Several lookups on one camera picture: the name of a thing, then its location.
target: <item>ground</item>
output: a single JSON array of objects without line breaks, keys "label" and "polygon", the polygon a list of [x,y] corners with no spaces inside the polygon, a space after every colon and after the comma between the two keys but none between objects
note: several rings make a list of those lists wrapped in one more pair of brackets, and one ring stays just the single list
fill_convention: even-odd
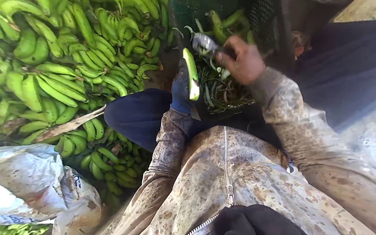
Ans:
[{"label": "ground", "polygon": [[[355,0],[335,19],[335,22],[349,22],[361,20],[376,19],[376,0]],[[176,64],[168,64],[170,67],[176,67]],[[172,80],[174,71],[161,72],[164,80],[146,83],[146,88],[154,87],[170,90],[170,81]],[[349,127],[341,133],[341,139],[356,153],[360,153],[364,160],[376,168],[376,110],[368,116]],[[118,211],[110,220],[98,231],[97,235],[112,234],[120,221],[121,215],[125,207],[128,205],[130,198],[123,202],[122,210]]]}]

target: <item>plastic mesh crate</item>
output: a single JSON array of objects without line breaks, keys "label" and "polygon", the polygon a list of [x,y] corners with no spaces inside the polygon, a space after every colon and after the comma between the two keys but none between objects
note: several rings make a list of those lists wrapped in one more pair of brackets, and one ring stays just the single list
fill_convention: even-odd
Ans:
[{"label": "plastic mesh crate", "polygon": [[[210,19],[205,16],[210,10],[218,13],[223,20],[237,9],[243,9],[249,19],[255,42],[262,54],[272,51],[265,62],[268,66],[280,71],[292,69],[294,53],[292,35],[286,14],[286,0],[169,0],[169,18],[173,27],[182,31],[184,37],[174,31],[179,48],[185,47],[192,51],[190,33],[184,29],[191,26],[198,32],[195,19],[199,19],[204,30],[210,31]],[[218,114],[208,113],[203,96],[197,101],[196,107],[202,120],[222,120],[234,113],[241,112],[242,108],[228,109]]]}]

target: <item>stained jacket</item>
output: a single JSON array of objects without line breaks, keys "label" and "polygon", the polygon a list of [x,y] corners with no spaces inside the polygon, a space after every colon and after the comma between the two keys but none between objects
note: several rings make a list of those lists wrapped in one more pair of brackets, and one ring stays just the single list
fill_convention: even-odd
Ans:
[{"label": "stained jacket", "polygon": [[267,68],[250,89],[305,179],[285,170],[280,150],[244,131],[216,126],[188,142],[191,117],[170,109],[114,234],[208,234],[212,219],[233,203],[269,206],[309,235],[376,234],[374,169],[347,150],[324,112],[306,105],[280,72]]}]

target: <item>blue glove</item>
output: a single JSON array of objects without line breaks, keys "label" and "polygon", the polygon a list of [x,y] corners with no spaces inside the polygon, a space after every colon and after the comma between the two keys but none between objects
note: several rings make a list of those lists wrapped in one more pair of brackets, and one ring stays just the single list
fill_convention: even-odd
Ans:
[{"label": "blue glove", "polygon": [[170,107],[178,112],[191,114],[193,103],[189,99],[189,75],[184,59],[179,61],[178,73],[172,82],[172,103]]}]

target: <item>leg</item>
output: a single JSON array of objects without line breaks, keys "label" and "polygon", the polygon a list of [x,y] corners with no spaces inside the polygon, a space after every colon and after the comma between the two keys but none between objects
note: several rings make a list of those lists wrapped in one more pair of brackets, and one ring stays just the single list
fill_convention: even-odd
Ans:
[{"label": "leg", "polygon": [[290,77],[304,100],[343,131],[376,108],[376,21],[328,24],[313,36],[312,47],[298,60],[299,74]]},{"label": "leg", "polygon": [[[162,116],[169,111],[171,102],[170,92],[150,88],[114,100],[105,109],[104,118],[108,126],[153,152]],[[189,138],[213,126],[194,120]]]}]

